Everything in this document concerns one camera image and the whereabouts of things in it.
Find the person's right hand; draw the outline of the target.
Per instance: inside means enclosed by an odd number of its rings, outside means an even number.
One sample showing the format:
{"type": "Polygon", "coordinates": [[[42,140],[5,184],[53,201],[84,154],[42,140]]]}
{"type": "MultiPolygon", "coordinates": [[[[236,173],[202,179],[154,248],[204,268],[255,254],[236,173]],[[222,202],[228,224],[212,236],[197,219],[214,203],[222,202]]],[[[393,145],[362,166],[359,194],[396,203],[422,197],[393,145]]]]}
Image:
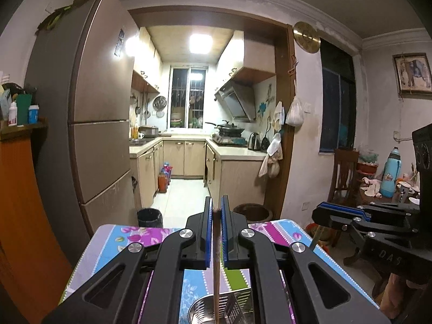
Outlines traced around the person's right hand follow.
{"type": "Polygon", "coordinates": [[[402,302],[408,296],[408,290],[425,290],[426,288],[426,284],[419,285],[397,274],[390,274],[379,305],[381,312],[391,320],[395,319],[401,313],[402,302]]]}

